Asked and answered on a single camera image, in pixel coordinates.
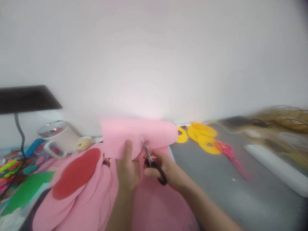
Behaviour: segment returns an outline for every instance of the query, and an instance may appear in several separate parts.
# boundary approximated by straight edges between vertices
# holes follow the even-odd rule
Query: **mug handle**
[[[67,155],[67,152],[62,152],[57,146],[57,148],[63,153],[63,155],[59,156],[58,154],[54,153],[50,148],[49,146],[54,143],[54,145],[56,146],[56,143],[54,141],[49,141],[47,144],[44,145],[44,150],[49,154],[51,155],[52,157],[54,158],[57,158],[57,159],[61,159],[61,158],[64,158],[66,157]]]

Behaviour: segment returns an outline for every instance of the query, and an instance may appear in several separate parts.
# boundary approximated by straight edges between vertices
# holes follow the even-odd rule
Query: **hand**
[[[153,150],[152,155],[156,157],[153,158],[153,161],[157,162],[161,166],[166,175],[167,183],[174,190],[180,191],[192,181],[190,177],[171,158],[167,156],[167,154]],[[162,179],[161,174],[156,168],[147,168],[146,165],[143,174],[148,177]]]
[[[116,172],[119,179],[119,190],[135,192],[140,180],[139,155],[132,160],[133,144],[127,140],[123,160],[116,159]]]

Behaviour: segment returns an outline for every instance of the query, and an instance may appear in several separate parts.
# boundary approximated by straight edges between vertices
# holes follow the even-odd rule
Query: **black scissors handle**
[[[144,163],[147,165],[147,167],[150,167],[150,162],[149,162],[149,159],[145,159]],[[166,175],[164,173],[164,171],[161,169],[161,167],[158,165],[158,163],[156,162],[151,162],[151,167],[152,168],[156,168],[159,173],[161,174],[161,177],[163,178],[163,180],[159,179],[158,178],[158,181],[161,185],[166,185],[167,184],[167,178],[166,178]]]

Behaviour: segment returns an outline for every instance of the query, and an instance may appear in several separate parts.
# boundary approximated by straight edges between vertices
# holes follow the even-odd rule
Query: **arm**
[[[135,193],[139,184],[139,156],[132,160],[132,142],[126,141],[123,160],[116,159],[119,189],[106,231],[132,230]]]
[[[192,180],[179,193],[189,204],[197,220],[205,230],[242,230]]]
[[[155,161],[166,174],[168,184],[184,197],[203,229],[211,231],[242,230],[165,153],[153,151],[152,155],[156,157]],[[161,177],[158,170],[154,168],[146,168],[144,175]]]

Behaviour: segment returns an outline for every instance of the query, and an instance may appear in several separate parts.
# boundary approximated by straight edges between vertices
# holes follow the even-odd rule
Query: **red paper circle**
[[[100,150],[92,148],[67,165],[53,187],[52,196],[62,200],[88,182],[100,158]]]

